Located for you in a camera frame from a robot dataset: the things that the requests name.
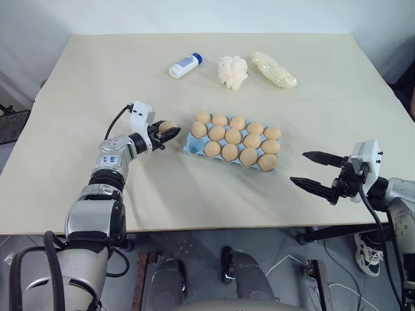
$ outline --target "person's foot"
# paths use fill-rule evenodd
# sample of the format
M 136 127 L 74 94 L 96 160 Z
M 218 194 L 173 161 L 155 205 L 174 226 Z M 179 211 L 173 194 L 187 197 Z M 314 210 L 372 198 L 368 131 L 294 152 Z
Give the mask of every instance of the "person's foot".
M 380 261 L 383 260 L 383 252 L 369 246 L 359 233 L 354 235 L 356 243 L 355 260 L 360 269 L 371 277 L 377 277 L 381 271 Z

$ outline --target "brown egg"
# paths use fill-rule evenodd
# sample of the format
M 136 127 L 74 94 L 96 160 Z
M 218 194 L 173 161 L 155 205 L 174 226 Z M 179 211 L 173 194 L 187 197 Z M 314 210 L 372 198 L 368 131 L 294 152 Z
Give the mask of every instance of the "brown egg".
M 228 120 L 224 115 L 221 115 L 220 113 L 218 113 L 213 116 L 212 123 L 214 125 L 225 126 L 225 125 L 228 125 Z
M 196 115 L 196 120 L 200 121 L 201 123 L 207 124 L 212 121 L 212 118 L 210 116 L 210 113 L 207 113 L 206 111 L 199 111 Z
M 249 134 L 244 138 L 244 145 L 245 147 L 251 147 L 256 149 L 261 144 L 261 136 L 259 134 Z
M 280 148 L 279 142 L 273 140 L 264 141 L 261 145 L 265 154 L 277 154 Z
M 247 147 L 244 150 L 242 150 L 239 160 L 241 160 L 242 164 L 246 167 L 250 167 L 251 165 L 254 165 L 257 161 L 257 150 Z
M 226 131 L 225 139 L 230 144 L 240 144 L 241 143 L 241 133 L 235 128 L 230 128 Z
M 269 172 L 277 166 L 277 157 L 272 154 L 265 154 L 259 158 L 258 165 L 263 172 Z
M 204 123 L 196 121 L 192 125 L 191 132 L 194 138 L 199 139 L 208 133 L 208 129 L 206 128 L 206 125 Z
M 209 138 L 212 141 L 220 141 L 225 137 L 225 129 L 222 126 L 215 125 L 209 131 Z
M 261 135 L 262 132 L 264 131 L 264 126 L 260 122 L 253 122 L 253 123 L 248 125 L 246 130 L 251 134 L 256 133 L 256 134 Z
M 237 115 L 232 118 L 229 125 L 231 128 L 235 128 L 238 131 L 242 131 L 245 128 L 245 118 L 240 115 Z
M 208 157 L 216 157 L 220 154 L 220 144 L 215 141 L 210 141 L 205 145 L 203 151 Z
M 279 139 L 281 137 L 281 130 L 275 126 L 270 126 L 265 129 L 264 135 L 268 139 Z
M 175 127 L 177 127 L 177 124 L 174 123 L 173 121 L 164 121 L 163 123 L 159 125 L 158 131 L 160 134 L 164 134 L 171 128 L 175 128 Z
M 222 148 L 222 157 L 225 161 L 230 162 L 238 157 L 238 147 L 234 144 L 227 144 Z

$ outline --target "beige tabletop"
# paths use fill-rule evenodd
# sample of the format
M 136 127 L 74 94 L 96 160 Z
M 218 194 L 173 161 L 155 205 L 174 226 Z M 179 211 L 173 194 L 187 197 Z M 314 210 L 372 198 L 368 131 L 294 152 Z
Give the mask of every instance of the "beige tabletop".
M 220 56 L 248 58 L 255 51 L 296 75 L 298 87 L 278 89 L 251 65 L 240 90 L 219 84 Z M 192 52 L 204 57 L 202 66 L 172 79 L 167 69 Z M 373 222 L 362 203 L 340 199 L 332 206 L 289 180 L 330 186 L 339 170 L 302 153 L 346 156 L 367 139 L 379 140 L 383 177 L 415 179 L 415 125 L 350 35 L 73 36 L 0 177 L 0 233 L 63 232 L 109 123 L 133 100 L 150 104 L 155 120 L 174 120 L 182 131 L 166 150 L 131 163 L 124 191 L 129 231 Z M 199 110 L 279 126 L 277 171 L 185 153 Z M 130 134 L 127 115 L 113 129 L 119 134 Z

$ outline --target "label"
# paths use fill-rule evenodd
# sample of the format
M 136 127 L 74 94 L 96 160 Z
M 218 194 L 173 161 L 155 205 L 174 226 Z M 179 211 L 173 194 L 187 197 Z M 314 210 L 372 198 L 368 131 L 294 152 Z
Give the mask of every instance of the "label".
M 118 155 L 105 155 L 101 158 L 101 167 L 114 167 L 118 165 L 119 156 Z
M 187 65 L 189 65 L 190 63 L 193 63 L 193 57 L 192 56 L 189 56 L 189 57 L 186 57 L 186 58 L 184 58 L 184 59 L 182 59 L 180 62 L 178 62 L 177 64 L 180 66 L 180 67 L 186 67 Z

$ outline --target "black cable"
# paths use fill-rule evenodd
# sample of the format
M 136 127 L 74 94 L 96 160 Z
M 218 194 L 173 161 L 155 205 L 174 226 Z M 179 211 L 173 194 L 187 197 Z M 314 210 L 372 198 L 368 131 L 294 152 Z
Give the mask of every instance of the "black cable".
M 344 266 L 342 266 L 337 260 L 334 259 L 333 256 L 330 255 L 329 251 L 327 250 L 327 246 L 326 246 L 326 240 L 323 241 L 323 246 L 324 246 L 324 250 L 327 253 L 327 256 L 330 257 L 330 259 L 340 268 L 342 268 L 352 279 L 353 282 L 355 283 L 356 286 L 356 291 L 359 295 L 359 300 L 357 301 L 357 311 L 360 310 L 361 307 L 361 303 L 362 303 L 362 292 L 361 292 L 361 288 L 359 287 L 359 284 L 357 284 L 357 281 L 355 279 L 355 277 L 349 272 L 349 270 L 347 270 Z
M 392 221 L 392 215 L 390 214 L 390 211 L 387 211 L 386 215 L 388 216 L 388 221 L 389 221 L 389 226 L 390 226 L 390 235 L 392 238 L 392 244 L 394 245 L 394 253 L 395 253 L 396 262 L 397 262 L 397 269 L 399 271 L 399 277 L 401 278 L 401 302 L 402 302 L 401 309 L 403 310 L 405 308 L 405 286 L 403 284 L 405 281 L 405 276 L 403 274 L 401 256 L 399 255 L 399 250 L 397 249 L 396 235 L 395 235 L 394 223 Z
M 47 261 L 49 262 L 49 269 L 51 271 L 52 288 L 53 288 L 53 310 L 65 311 L 65 293 L 64 280 L 62 278 L 62 271 L 60 269 L 58 255 L 54 248 L 54 243 L 58 246 L 65 247 L 58 237 L 52 231 L 46 231 L 43 236 L 43 243 L 45 244 Z
M 106 273 L 107 277 L 122 277 L 123 275 L 126 275 L 127 272 L 130 269 L 130 262 L 128 261 L 128 258 L 125 257 L 125 255 L 123 253 L 121 253 L 118 249 L 116 248 L 111 248 L 112 251 L 114 251 L 114 253 L 117 253 L 122 259 L 124 259 L 125 261 L 125 269 L 123 272 L 121 273 Z
M 374 220 L 376 222 L 376 225 L 377 225 L 377 229 L 379 230 L 379 232 L 381 234 L 381 243 L 382 243 L 382 249 L 383 249 L 383 259 L 385 261 L 386 272 L 388 274 L 388 278 L 389 278 L 390 285 L 391 285 L 391 287 L 392 287 L 392 289 L 394 291 L 396 301 L 397 301 L 400 309 L 403 311 L 404 310 L 404 305 L 401 302 L 401 299 L 399 298 L 399 294 L 397 293 L 395 284 L 394 284 L 394 282 L 392 280 L 392 274 L 390 273 L 390 266 L 389 266 L 389 259 L 388 259 L 388 250 L 386 248 L 386 240 L 385 240 L 385 232 L 383 231 L 383 226 L 382 226 L 382 223 L 381 223 L 379 217 L 377 216 L 376 212 L 374 211 L 374 209 L 370 205 L 370 203 L 369 203 L 369 201 L 368 201 L 368 199 L 367 199 L 367 197 L 366 197 L 366 195 L 365 195 L 365 193 L 363 191 L 363 184 L 362 183 L 359 184 L 359 194 L 360 194 L 360 196 L 362 198 L 363 203 L 365 204 L 366 208 L 368 209 L 369 213 L 373 216 L 373 218 L 374 218 Z
M 114 120 L 111 122 L 111 124 L 110 124 L 110 127 L 108 127 L 108 130 L 106 131 L 106 134 L 105 134 L 105 137 L 104 137 L 104 140 L 107 140 L 108 139 L 108 136 L 110 136 L 110 132 L 111 132 L 111 130 L 112 130 L 112 127 L 114 126 L 114 124 L 118 121 L 118 119 L 120 118 L 120 116 L 121 115 L 123 115 L 123 113 L 126 111 L 126 110 L 129 110 L 129 109 L 132 109 L 132 105 L 127 105 L 127 106 L 125 106 L 119 113 L 118 113 L 118 115 L 114 118 Z
M 23 257 L 31 251 L 44 251 L 43 246 L 30 246 L 23 248 L 13 256 L 12 264 L 10 265 L 10 274 L 8 280 L 8 300 L 9 311 L 22 311 L 23 302 L 21 294 L 21 262 Z

